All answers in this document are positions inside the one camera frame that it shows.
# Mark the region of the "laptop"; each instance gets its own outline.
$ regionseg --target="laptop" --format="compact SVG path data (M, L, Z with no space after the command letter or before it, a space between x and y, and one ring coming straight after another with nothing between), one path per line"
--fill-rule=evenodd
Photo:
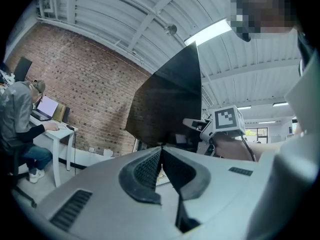
M39 121L49 121L58 106L58 102L44 96L42 100L37 104L36 108L32 110L31 116Z

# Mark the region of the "laptop screen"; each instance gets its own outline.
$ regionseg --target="laptop screen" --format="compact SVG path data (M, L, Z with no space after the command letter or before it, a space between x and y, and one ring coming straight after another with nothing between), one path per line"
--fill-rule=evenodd
M47 96L43 96L42 101L40 101L37 109L46 113L48 116L52 117L54 112L58 106L58 102L48 98Z

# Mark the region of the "jeans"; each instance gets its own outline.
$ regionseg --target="jeans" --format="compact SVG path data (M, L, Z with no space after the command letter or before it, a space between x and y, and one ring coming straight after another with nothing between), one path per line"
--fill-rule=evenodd
M52 159L52 153L44 148L32 145L27 148L21 156L26 161L29 172L35 174L36 168L42 170Z

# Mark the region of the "man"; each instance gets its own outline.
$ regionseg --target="man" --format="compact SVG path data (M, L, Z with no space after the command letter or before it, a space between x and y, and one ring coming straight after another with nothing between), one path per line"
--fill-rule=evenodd
M314 33L317 31L314 27L303 25L308 20L306 16L306 12L310 10L308 6L301 0L231 0L231 15L228 21L236 34L246 42L254 38L268 38L269 34L287 33L292 28L296 29L304 70L315 50L307 33L315 36ZM298 124L295 134L300 133ZM217 134L214 137L214 143L215 153L218 156L238 160L250 159L247 148L240 140ZM263 152L277 150L282 144L283 142L248 143L257 161Z
M0 144L7 155L12 154L10 142L24 145L21 157L26 160L31 183L37 183L45 175L44 168L52 159L51 152L34 145L33 139L47 130L58 130L52 122L29 127L33 104L42 98L45 88L43 80L32 84L16 82L0 97Z

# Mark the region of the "desk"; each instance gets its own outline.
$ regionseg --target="desk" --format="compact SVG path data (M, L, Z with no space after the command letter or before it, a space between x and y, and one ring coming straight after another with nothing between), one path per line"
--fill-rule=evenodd
M39 121L38 119L34 118L30 115L30 122L36 126L44 124L44 123L56 123L58 125L66 126L64 122L56 122L54 120L50 121ZM67 153L66 153L66 169L70 171L70 162L71 162L71 155L72 155L72 143L74 140L74 134L78 131L77 128L73 130L68 129L59 129L59 130L47 130L43 134L53 140L53 148L52 148L52 160L53 160L53 175L55 186L59 187L61 185L60 182L60 173L59 173L59 143L60 140L64 137L69 136Z

